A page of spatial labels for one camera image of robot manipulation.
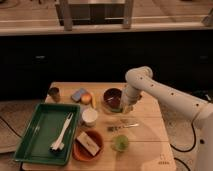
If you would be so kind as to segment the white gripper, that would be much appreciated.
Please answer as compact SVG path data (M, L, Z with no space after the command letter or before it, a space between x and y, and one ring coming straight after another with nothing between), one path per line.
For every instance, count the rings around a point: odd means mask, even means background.
M130 86L126 85L122 90L120 107L122 108L123 113L129 113L133 110L133 106L140 100L141 91Z

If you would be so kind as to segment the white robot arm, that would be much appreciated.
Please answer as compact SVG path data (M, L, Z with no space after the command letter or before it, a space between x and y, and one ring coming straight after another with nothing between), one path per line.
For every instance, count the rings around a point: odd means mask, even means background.
M120 106L126 110L137 103L142 91L182 113L201 130L195 171L213 171L213 103L161 84L153 79L148 66L133 68L125 74Z

